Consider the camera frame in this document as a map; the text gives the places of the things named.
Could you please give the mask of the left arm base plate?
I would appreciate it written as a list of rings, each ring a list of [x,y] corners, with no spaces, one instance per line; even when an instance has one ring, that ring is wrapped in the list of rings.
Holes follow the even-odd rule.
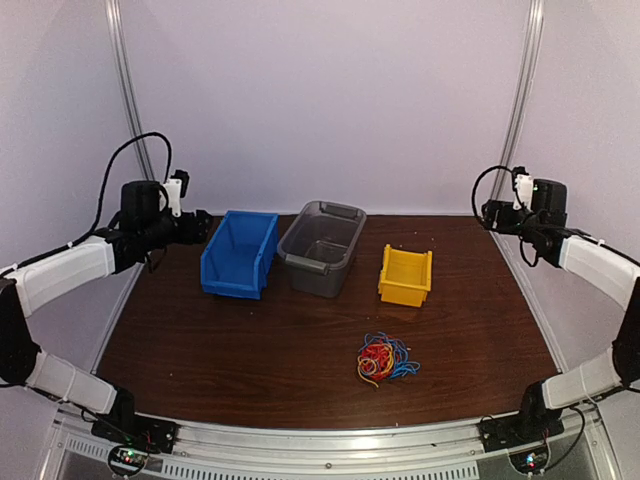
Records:
[[[91,434],[111,442],[124,444],[151,454],[171,454],[176,441],[178,425],[173,421],[136,415],[130,427],[107,426],[96,420]]]

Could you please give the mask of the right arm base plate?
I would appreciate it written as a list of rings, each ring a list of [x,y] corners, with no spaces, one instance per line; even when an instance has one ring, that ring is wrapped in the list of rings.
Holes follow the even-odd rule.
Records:
[[[485,452],[543,442],[549,436],[564,432],[563,423],[559,418],[538,424],[524,420],[519,413],[503,417],[484,416],[478,422],[477,428]]]

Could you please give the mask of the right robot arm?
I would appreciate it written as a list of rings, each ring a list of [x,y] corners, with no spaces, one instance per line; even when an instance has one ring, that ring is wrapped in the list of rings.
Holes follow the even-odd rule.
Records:
[[[530,442],[559,419],[562,410],[583,400],[629,390],[639,381],[639,262],[582,231],[566,226],[567,187],[557,181],[512,176],[514,200],[476,203],[472,212],[489,232],[512,235],[535,251],[531,267],[544,260],[603,292],[624,312],[611,346],[578,367],[527,387],[512,430]]]

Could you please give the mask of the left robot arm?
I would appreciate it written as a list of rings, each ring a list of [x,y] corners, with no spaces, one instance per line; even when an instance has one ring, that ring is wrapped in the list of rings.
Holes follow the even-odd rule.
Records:
[[[127,391],[45,352],[33,340],[27,319],[87,283],[149,262],[155,250],[204,243],[213,217],[204,210],[183,211],[186,184],[182,171],[165,183],[129,182],[107,227],[2,271],[2,387],[27,387],[105,417],[106,429],[123,444],[143,436],[143,421],[132,413]]]

